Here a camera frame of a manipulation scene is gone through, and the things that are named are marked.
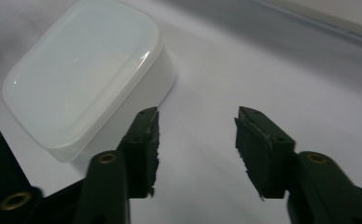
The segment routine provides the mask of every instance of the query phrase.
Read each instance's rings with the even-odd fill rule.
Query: plastic box
[[[71,6],[12,68],[4,102],[58,161],[115,149],[136,113],[159,105],[175,72],[156,23],[110,0]]]

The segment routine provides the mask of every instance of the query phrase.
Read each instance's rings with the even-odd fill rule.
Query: white background
[[[83,176],[39,148],[1,100],[7,72],[72,0],[0,1],[0,129],[32,185],[49,195]],[[362,45],[246,0],[125,1],[158,22],[178,70],[160,106],[160,167],[132,223],[289,223],[262,202],[234,148],[239,105],[274,120],[297,151],[334,159],[362,187]]]

